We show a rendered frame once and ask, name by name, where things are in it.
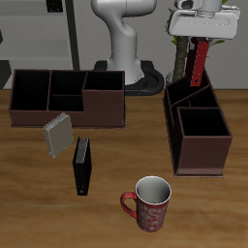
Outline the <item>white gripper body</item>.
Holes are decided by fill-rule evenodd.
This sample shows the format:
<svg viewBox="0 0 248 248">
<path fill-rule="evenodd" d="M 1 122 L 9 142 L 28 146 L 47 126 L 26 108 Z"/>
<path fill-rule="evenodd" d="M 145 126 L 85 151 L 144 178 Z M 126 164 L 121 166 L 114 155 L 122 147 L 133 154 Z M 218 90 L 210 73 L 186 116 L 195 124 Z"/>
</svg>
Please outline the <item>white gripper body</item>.
<svg viewBox="0 0 248 248">
<path fill-rule="evenodd" d="M 170 14 L 168 33 L 172 36 L 233 39 L 239 17 L 237 6 L 223 6 L 213 17 L 198 16 L 196 11 L 174 10 Z"/>
</svg>

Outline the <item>red book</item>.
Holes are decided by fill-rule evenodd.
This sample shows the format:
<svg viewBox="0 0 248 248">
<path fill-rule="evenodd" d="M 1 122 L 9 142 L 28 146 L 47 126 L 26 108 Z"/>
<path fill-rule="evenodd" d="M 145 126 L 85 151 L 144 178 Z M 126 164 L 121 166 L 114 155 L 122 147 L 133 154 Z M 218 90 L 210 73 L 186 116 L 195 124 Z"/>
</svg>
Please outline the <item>red book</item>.
<svg viewBox="0 0 248 248">
<path fill-rule="evenodd" d="M 206 38 L 193 37 L 190 40 L 185 74 L 191 86 L 200 86 L 209 42 Z"/>
</svg>

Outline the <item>dark brown desk caddy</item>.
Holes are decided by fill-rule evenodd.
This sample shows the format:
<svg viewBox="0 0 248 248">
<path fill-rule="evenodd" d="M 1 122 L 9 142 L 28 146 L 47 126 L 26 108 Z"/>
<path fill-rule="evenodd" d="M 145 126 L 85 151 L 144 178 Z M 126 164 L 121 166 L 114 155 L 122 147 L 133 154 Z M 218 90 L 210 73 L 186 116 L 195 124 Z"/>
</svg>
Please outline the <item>dark brown desk caddy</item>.
<svg viewBox="0 0 248 248">
<path fill-rule="evenodd" d="M 200 86 L 186 77 L 166 86 L 164 111 L 176 177 L 221 177 L 232 133 L 208 74 Z"/>
<path fill-rule="evenodd" d="M 122 128 L 124 88 L 125 74 L 117 71 L 16 70 L 12 125 L 43 127 L 65 112 L 75 128 Z"/>
</svg>

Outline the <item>grey book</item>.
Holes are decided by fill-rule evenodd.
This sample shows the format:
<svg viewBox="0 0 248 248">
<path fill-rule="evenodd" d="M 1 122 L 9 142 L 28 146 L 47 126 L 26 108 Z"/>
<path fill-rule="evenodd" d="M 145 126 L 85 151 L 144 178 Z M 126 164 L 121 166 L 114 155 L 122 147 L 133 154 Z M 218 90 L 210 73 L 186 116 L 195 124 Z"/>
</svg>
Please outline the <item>grey book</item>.
<svg viewBox="0 0 248 248">
<path fill-rule="evenodd" d="M 43 127 L 47 153 L 55 158 L 74 142 L 71 116 L 62 112 Z"/>
</svg>

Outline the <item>black book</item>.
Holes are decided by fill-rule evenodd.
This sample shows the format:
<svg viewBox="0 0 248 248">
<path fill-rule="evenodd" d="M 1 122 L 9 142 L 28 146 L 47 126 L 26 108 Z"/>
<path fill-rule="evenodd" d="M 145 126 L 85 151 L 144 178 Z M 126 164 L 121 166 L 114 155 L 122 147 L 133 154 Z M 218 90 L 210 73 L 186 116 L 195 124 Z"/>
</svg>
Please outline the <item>black book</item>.
<svg viewBox="0 0 248 248">
<path fill-rule="evenodd" d="M 92 172 L 89 138 L 78 138 L 75 150 L 73 169 L 77 194 L 87 196 Z"/>
</svg>

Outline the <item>black items on shelf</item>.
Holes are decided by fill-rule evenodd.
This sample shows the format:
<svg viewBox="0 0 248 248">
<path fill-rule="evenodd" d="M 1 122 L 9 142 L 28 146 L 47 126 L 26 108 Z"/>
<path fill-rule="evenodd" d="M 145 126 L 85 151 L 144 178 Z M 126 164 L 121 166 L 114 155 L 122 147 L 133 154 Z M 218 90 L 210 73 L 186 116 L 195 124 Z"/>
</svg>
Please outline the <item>black items on shelf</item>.
<svg viewBox="0 0 248 248">
<path fill-rule="evenodd" d="M 46 0 L 46 9 L 49 13 L 62 13 L 62 0 Z"/>
</svg>

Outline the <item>grey shelf unit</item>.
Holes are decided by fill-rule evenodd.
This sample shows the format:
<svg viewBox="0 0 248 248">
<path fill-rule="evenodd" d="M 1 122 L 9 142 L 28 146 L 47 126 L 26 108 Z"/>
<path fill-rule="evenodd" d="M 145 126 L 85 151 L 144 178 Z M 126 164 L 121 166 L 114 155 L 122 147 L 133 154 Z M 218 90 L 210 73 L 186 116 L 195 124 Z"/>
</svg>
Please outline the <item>grey shelf unit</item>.
<svg viewBox="0 0 248 248">
<path fill-rule="evenodd" d="M 74 0 L 49 13 L 46 0 L 0 0 L 0 89 L 12 87 L 16 69 L 77 70 Z"/>
</svg>

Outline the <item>red patterned mug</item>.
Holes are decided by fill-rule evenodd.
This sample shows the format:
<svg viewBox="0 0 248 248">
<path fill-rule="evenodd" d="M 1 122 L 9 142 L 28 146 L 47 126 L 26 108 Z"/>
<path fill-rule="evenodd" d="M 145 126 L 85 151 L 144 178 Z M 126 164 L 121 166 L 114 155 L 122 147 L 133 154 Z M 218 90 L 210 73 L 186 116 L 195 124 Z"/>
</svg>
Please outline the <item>red patterned mug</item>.
<svg viewBox="0 0 248 248">
<path fill-rule="evenodd" d="M 163 226 L 170 198 L 169 183 L 162 177 L 150 175 L 137 182 L 134 192 L 123 193 L 120 203 L 123 210 L 137 220 L 143 231 L 154 233 Z M 136 211 L 125 204 L 127 199 L 135 201 Z"/>
</svg>

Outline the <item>flat black base plate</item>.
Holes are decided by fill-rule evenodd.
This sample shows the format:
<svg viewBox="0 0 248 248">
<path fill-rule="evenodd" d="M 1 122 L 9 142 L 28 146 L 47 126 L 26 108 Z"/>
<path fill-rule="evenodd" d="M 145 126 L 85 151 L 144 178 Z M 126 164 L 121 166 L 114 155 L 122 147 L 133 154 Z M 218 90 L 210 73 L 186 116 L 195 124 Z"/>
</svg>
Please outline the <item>flat black base plate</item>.
<svg viewBox="0 0 248 248">
<path fill-rule="evenodd" d="M 94 90 L 120 91 L 124 96 L 153 96 L 165 85 L 164 77 L 148 60 L 101 60 L 88 75 Z"/>
</svg>

